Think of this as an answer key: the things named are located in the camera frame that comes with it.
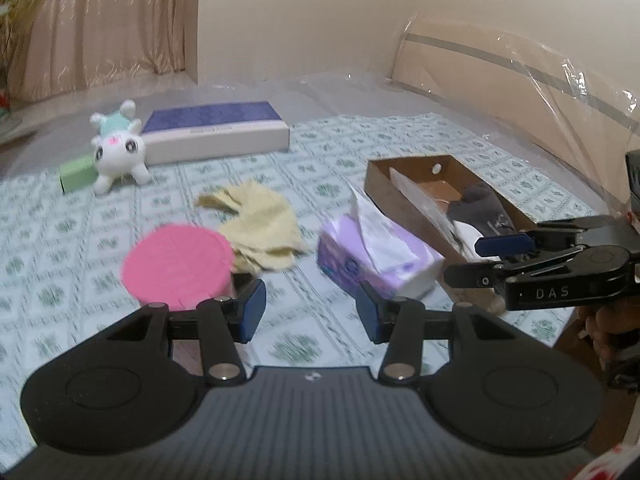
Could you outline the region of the person right hand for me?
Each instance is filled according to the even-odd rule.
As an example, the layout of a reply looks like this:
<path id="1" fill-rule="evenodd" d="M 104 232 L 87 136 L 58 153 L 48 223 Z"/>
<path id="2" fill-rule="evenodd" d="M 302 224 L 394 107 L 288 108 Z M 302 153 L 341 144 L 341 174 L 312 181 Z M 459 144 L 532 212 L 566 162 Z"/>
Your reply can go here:
<path id="1" fill-rule="evenodd" d="M 577 317 L 585 324 L 602 370 L 608 370 L 622 350 L 639 343 L 639 303 L 622 299 L 605 306 L 582 306 Z"/>

